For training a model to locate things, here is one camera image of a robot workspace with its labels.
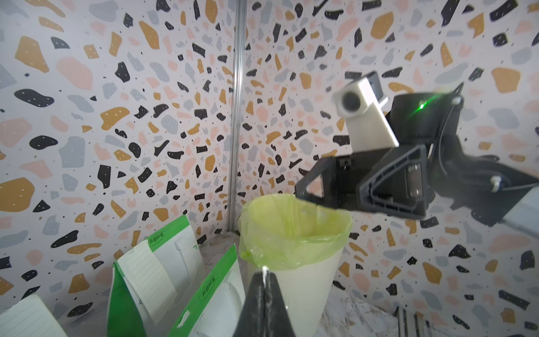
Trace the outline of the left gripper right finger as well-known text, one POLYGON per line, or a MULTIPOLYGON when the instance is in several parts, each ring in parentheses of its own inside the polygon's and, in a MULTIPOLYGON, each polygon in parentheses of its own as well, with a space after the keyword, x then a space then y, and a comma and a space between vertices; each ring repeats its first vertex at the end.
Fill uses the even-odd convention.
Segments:
POLYGON ((264 293, 264 336, 295 336, 276 275, 268 272, 264 293))

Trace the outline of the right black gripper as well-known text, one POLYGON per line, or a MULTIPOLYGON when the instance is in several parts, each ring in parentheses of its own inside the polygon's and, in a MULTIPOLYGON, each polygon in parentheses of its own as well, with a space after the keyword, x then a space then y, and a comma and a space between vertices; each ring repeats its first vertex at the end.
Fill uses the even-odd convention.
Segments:
POLYGON ((295 186, 295 196, 319 206, 422 219, 427 203, 423 145, 320 159, 295 186))

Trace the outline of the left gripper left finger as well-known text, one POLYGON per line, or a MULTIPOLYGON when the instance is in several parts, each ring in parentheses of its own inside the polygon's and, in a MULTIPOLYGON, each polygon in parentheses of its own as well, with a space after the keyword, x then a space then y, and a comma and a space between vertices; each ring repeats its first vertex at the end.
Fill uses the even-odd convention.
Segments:
POLYGON ((256 272, 248 288, 233 337, 264 336, 264 293, 261 272, 256 272))

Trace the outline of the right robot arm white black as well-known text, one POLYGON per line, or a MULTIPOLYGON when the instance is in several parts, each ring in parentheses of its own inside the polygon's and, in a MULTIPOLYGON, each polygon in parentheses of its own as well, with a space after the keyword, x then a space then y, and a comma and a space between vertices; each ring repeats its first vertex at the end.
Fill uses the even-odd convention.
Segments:
POLYGON ((335 92, 352 153, 319 160, 297 183, 299 199, 332 209, 426 216, 432 195, 451 198, 486 226, 538 236, 537 178, 488 157, 467 156, 457 137, 464 99, 457 88, 397 96, 388 113, 371 73, 335 92))

